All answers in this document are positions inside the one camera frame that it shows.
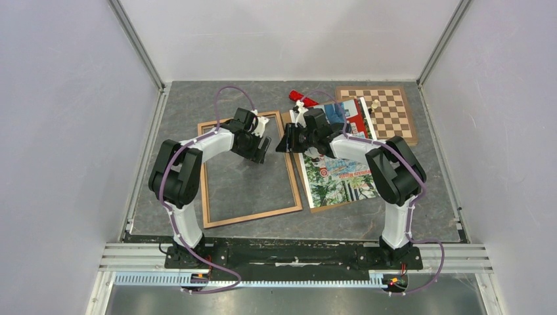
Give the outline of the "wooden picture frame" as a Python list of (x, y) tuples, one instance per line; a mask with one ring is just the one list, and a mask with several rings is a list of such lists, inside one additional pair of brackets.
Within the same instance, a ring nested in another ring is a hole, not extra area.
[(243, 222), (249, 222), (249, 221), (254, 221), (254, 220), (258, 220), (258, 219), (266, 219), (269, 217), (274, 217), (277, 215), (285, 215), (285, 214), (290, 214), (290, 213), (295, 213), (298, 211), (301, 211), (303, 209), (302, 206), (302, 202), (301, 202), (301, 194), (300, 194), (300, 190), (298, 188), (297, 182), (296, 182), (296, 176), (295, 176), (295, 172), (294, 172), (294, 164), (292, 162), (292, 160), (290, 159), (290, 156), (288, 154), (285, 154), (286, 159), (287, 159), (287, 164), (290, 168), (290, 181), (291, 181), (291, 185), (292, 185), (292, 189), (293, 192), (296, 195), (296, 206), (295, 207), (291, 207), (291, 208), (287, 208), (287, 209), (280, 209), (280, 210), (274, 210), (274, 211), (270, 211), (268, 213), (260, 213), (258, 215), (246, 215), (244, 217), (238, 217), (235, 219), (227, 219), (227, 220), (221, 220), (221, 221), (216, 221), (216, 222), (212, 222), (210, 220), (210, 212), (209, 212), (209, 206), (208, 206), (208, 193), (207, 193), (207, 182), (206, 182), (206, 163), (204, 163), (201, 167), (201, 202), (202, 202), (202, 217), (203, 217), (203, 226), (204, 228), (216, 228), (216, 227), (220, 227), (220, 226), (226, 226), (226, 225), (231, 225), (231, 224), (239, 224), (239, 223), (243, 223)]

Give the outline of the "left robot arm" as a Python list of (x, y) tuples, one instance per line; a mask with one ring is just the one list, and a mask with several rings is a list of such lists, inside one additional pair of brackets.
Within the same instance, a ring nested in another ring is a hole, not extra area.
[(263, 163), (271, 142), (264, 135), (268, 122), (257, 110), (239, 108), (233, 118), (196, 138), (163, 141), (148, 187), (165, 207), (173, 231), (173, 243), (164, 251), (167, 268), (198, 268), (206, 260), (206, 250), (199, 245), (204, 235), (194, 209), (203, 164), (224, 152)]

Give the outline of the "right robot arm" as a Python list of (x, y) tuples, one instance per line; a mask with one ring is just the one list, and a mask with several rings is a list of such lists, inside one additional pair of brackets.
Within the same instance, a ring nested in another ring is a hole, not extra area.
[(379, 141), (353, 136), (346, 124), (330, 124), (324, 110), (296, 106), (276, 150), (327, 156), (365, 164), (376, 191), (385, 202), (385, 223), (379, 239), (379, 258), (388, 268), (416, 263), (411, 224), (416, 202), (426, 191), (426, 174), (400, 136)]

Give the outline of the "red cylindrical object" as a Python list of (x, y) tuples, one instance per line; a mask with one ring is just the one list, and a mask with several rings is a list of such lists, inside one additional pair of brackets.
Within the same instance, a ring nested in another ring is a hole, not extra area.
[(296, 90), (291, 90), (288, 97), (293, 102), (297, 102), (297, 101), (301, 100), (305, 107), (314, 107), (316, 105), (319, 105), (319, 103), (316, 102), (315, 100), (313, 100), (309, 97), (306, 97), (304, 94), (301, 94), (301, 93), (297, 92)]

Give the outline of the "wooden chessboard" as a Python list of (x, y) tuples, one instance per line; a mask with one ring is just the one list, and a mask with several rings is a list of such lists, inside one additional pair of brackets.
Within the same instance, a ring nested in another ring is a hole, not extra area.
[[(410, 146), (418, 144), (412, 111), (401, 86), (340, 86), (336, 88), (336, 97), (359, 102), (366, 137), (385, 140), (399, 136)], [(374, 100), (380, 101), (375, 110), (371, 108)]]

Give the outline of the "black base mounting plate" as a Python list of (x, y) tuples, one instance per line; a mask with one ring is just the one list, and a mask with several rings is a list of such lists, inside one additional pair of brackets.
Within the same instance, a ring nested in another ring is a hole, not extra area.
[(410, 266), (388, 266), (379, 242), (204, 237), (195, 251), (204, 261), (191, 269), (213, 281), (344, 281), (366, 280), (371, 270), (422, 270), (422, 255)]

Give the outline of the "aluminium rail frame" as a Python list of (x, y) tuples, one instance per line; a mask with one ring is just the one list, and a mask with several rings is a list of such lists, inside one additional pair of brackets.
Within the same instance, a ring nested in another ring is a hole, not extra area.
[(321, 245), (333, 254), (309, 261), (250, 261), (218, 247), (219, 264), (167, 268), (154, 243), (110, 243), (102, 254), (88, 314), (505, 314), (491, 261), (480, 244), (421, 245), (420, 270), (409, 286), (388, 292), (396, 270), (363, 268), (347, 243)]

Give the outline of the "left aluminium corner post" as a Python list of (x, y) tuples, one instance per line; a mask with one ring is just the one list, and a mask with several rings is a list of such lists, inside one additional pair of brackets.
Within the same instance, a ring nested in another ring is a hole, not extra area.
[(171, 85), (164, 82), (159, 71), (156, 69), (123, 3), (120, 0), (107, 0), (107, 2), (154, 86), (159, 92), (168, 93)]

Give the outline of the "aluminium corner post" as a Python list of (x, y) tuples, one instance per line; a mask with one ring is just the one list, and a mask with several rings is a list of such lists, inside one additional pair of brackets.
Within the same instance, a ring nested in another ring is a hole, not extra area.
[(416, 80), (416, 84), (418, 85), (419, 89), (423, 88), (425, 82), (431, 75), (433, 69), (435, 68), (435, 65), (437, 64), (439, 58), (449, 44), (454, 32), (458, 28), (461, 20), (464, 18), (464, 15), (466, 14), (469, 6), (472, 3), (472, 0), (460, 0), (458, 2), (456, 9), (452, 13), (447, 25), (441, 33), (440, 38), (435, 44), (432, 53), (427, 59), (422, 71), (420, 72), (420, 75), (418, 76), (418, 79)]
[(120, 0), (107, 0), (107, 2), (154, 86), (159, 92), (168, 93), (171, 85), (164, 82), (159, 71), (156, 69), (123, 3)]

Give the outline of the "right aluminium corner post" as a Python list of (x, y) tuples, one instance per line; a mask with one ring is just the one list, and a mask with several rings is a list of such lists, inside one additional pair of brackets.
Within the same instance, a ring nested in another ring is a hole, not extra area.
[(458, 28), (461, 20), (464, 18), (464, 15), (466, 14), (469, 6), (472, 3), (472, 0), (460, 0), (458, 2), (456, 9), (452, 13), (447, 25), (441, 33), (440, 38), (435, 44), (432, 53), (427, 59), (422, 71), (420, 72), (420, 75), (418, 76), (418, 79), (416, 80), (416, 84), (418, 85), (419, 89), (423, 88), (425, 82), (431, 75), (433, 69), (435, 68), (435, 65), (437, 64), (439, 58), (449, 44), (454, 32)]

